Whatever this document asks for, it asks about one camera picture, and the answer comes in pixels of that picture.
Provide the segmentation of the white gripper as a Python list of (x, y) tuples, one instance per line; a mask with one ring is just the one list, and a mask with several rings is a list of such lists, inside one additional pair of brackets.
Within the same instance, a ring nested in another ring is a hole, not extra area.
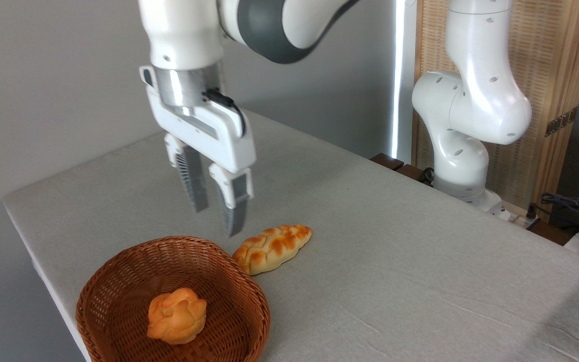
[(169, 163), (183, 183), (191, 206), (209, 206), (202, 157), (212, 163), (209, 174), (221, 200), (228, 237), (242, 231), (248, 201), (253, 199), (251, 167), (256, 161), (250, 122), (231, 98), (219, 90), (220, 68), (191, 71), (142, 66), (140, 76), (152, 114), (168, 133), (164, 137)]

